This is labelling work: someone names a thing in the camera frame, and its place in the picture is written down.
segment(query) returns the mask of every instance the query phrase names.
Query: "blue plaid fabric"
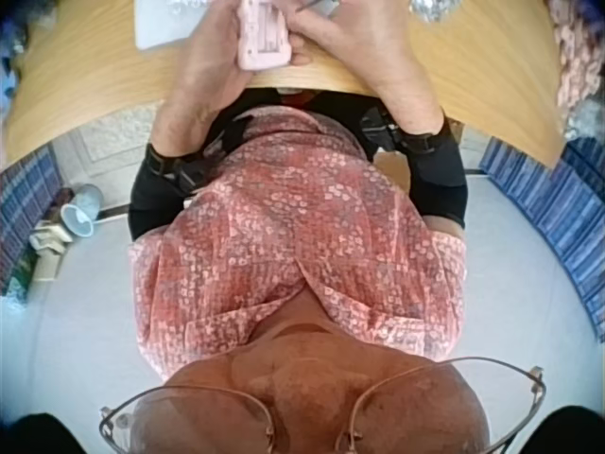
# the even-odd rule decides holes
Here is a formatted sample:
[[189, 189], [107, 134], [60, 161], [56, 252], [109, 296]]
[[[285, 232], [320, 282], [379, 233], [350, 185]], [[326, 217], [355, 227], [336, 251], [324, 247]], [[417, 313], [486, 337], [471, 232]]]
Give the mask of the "blue plaid fabric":
[[493, 139], [481, 168], [544, 236], [605, 342], [605, 152], [594, 139], [567, 144], [550, 171]]
[[29, 234], [61, 187], [50, 147], [27, 155], [0, 174], [0, 289], [5, 288]]

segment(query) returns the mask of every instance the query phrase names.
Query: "pink object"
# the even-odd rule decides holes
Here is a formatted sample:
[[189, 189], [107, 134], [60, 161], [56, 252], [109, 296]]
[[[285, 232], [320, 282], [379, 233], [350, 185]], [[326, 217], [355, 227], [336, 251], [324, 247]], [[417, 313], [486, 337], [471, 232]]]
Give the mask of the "pink object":
[[229, 352], [305, 287], [362, 341], [446, 356], [462, 323], [464, 243], [428, 230], [337, 122], [287, 107], [248, 114], [219, 177], [132, 246], [145, 358], [168, 378]]
[[246, 71], [286, 66], [292, 58], [284, 15], [270, 0], [242, 0], [238, 64]]

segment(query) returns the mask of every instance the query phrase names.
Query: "eyeglasses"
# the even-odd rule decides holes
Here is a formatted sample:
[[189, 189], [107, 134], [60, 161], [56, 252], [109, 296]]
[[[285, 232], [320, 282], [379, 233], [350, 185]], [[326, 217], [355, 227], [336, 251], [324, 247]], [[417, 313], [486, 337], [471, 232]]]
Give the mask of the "eyeglasses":
[[[475, 357], [433, 363], [362, 393], [335, 452], [503, 453], [536, 414], [545, 393], [538, 367], [526, 372]], [[274, 451], [276, 428], [269, 408], [239, 391], [154, 388], [101, 412], [101, 436], [118, 453]]]

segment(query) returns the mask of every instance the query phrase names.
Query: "skin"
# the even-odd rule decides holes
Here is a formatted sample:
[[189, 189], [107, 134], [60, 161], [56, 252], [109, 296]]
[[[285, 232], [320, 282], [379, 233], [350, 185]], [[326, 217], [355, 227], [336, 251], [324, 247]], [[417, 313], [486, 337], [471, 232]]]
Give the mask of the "skin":
[[[402, 129], [414, 134], [441, 129], [441, 107], [407, 39], [406, 2], [346, 0], [332, 20], [310, 10], [296, 13], [297, 0], [274, 3], [296, 33], [291, 36], [292, 64], [310, 62], [304, 36], [372, 87]], [[216, 114], [251, 80], [252, 74], [236, 64], [238, 4], [214, 2], [184, 49], [174, 89], [151, 135], [165, 156], [196, 151]], [[462, 236], [449, 219], [425, 222], [433, 230]], [[359, 395], [383, 379], [428, 364], [429, 359], [352, 338], [330, 321], [317, 296], [305, 288], [261, 321], [247, 345], [189, 364], [166, 385], [251, 394], [267, 405], [275, 421], [274, 452], [321, 454], [335, 452]], [[266, 449], [261, 413], [215, 393], [161, 402], [150, 397], [136, 415], [134, 452]], [[475, 394], [448, 368], [386, 387], [360, 413], [356, 429], [364, 435], [360, 453], [477, 452], [488, 441]]]

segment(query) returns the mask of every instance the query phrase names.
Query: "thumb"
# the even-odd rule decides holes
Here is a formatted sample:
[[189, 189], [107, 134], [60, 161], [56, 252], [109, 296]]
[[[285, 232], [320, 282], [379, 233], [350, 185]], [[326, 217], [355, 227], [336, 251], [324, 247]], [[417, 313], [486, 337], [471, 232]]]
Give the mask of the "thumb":
[[317, 14], [312, 9], [298, 11], [304, 5], [301, 0], [271, 0], [285, 16], [291, 31], [300, 33], [315, 41], [321, 47], [330, 49], [337, 44], [338, 26], [330, 19]]

